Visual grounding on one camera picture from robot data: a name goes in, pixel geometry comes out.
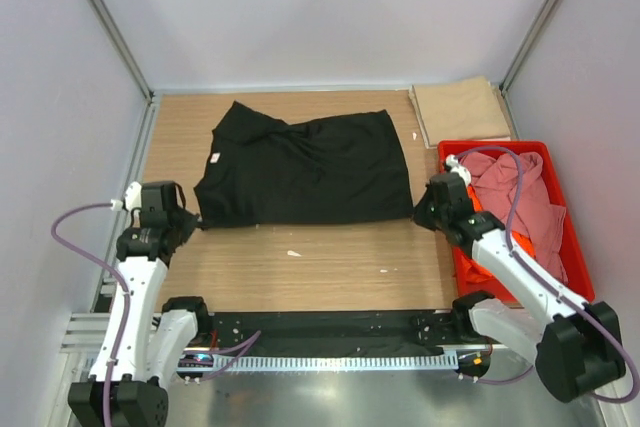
black garment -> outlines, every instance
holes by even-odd
[[[195,187],[203,227],[408,218],[409,173],[386,111],[288,125],[234,102]]]

pink garment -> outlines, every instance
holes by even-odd
[[[559,254],[566,209],[549,201],[549,193],[541,177],[543,161],[540,154],[529,152],[519,157],[524,177],[512,229],[531,239],[538,263],[566,284],[567,274]],[[471,185],[482,207],[506,224],[518,179],[513,158],[503,154],[494,159],[473,152],[464,157],[462,165],[471,172]]]

beige cloth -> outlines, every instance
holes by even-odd
[[[495,139],[511,135],[486,77],[451,84],[414,85],[409,97],[431,147],[442,140]]]

wooden tabletop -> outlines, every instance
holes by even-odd
[[[437,154],[424,146],[407,91],[254,93],[165,96],[144,180],[177,181],[197,212],[193,187],[211,130],[233,100],[289,123],[386,109],[414,203],[436,172]],[[177,295],[201,295],[211,311],[391,310],[450,307],[456,288],[444,237],[401,220],[197,231],[174,255],[157,307]]]

wall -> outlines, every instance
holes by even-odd
[[[105,0],[155,88],[502,80],[543,0]]]
[[[1,423],[42,427],[69,314],[89,308],[98,278],[49,227],[120,192],[144,102],[85,0],[0,0],[0,11]],[[62,231],[103,254],[111,219],[90,213]]]
[[[618,311],[636,361],[639,25],[638,0],[564,0],[510,91],[519,132],[551,149],[597,297]],[[626,411],[640,425],[640,402]]]

